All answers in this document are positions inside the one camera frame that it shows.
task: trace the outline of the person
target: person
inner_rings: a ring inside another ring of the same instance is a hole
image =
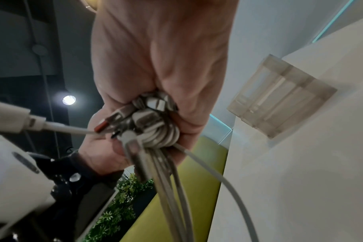
[[[93,129],[117,108],[160,89],[176,102],[178,143],[191,149],[224,82],[228,45],[238,0],[102,0],[91,37],[96,87],[104,106]],[[99,175],[131,164],[108,135],[87,135],[79,156]],[[184,156],[169,151],[180,164]]]

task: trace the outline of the round light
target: round light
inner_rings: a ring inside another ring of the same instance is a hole
[[[74,96],[65,96],[62,100],[65,105],[73,105],[77,99]]]

